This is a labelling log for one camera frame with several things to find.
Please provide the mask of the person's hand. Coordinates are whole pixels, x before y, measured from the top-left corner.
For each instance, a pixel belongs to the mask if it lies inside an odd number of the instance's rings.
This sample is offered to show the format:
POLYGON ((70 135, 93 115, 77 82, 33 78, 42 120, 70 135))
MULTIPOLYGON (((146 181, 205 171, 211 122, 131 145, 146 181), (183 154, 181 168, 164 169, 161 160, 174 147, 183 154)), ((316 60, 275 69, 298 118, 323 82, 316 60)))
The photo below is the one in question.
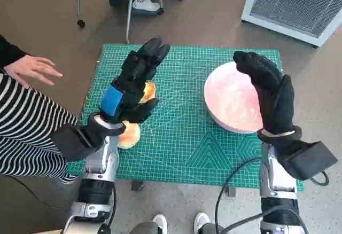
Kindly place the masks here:
POLYGON ((55 64, 47 58, 26 55, 5 66, 4 70, 24 88, 29 88, 29 84, 24 79, 24 76, 32 77, 47 85, 54 85, 51 80, 44 76, 47 74, 55 77, 62 77, 62 73, 55 70, 54 66, 55 64))

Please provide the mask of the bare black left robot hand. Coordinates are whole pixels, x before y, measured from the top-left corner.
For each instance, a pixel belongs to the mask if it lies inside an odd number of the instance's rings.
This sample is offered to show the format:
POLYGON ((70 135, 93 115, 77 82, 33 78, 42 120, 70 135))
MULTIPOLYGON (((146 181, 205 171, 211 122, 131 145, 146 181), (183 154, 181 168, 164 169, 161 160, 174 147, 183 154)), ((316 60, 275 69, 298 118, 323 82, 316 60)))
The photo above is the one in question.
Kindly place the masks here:
POLYGON ((142 123, 150 117, 159 99, 141 102, 145 83, 155 76, 169 50, 169 44, 163 44, 161 38, 155 37, 138 51, 130 51, 121 73, 111 82, 100 102, 100 115, 105 121, 142 123))

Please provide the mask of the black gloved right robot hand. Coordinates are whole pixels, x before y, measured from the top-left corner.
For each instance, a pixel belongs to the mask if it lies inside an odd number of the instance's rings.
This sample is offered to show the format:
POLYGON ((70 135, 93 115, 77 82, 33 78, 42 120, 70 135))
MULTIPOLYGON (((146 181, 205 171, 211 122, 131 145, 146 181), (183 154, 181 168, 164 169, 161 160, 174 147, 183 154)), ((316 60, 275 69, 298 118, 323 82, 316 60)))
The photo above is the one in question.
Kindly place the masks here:
POLYGON ((236 51, 233 60, 256 89, 263 129, 273 135, 293 131, 294 88, 290 76, 255 52, 236 51))

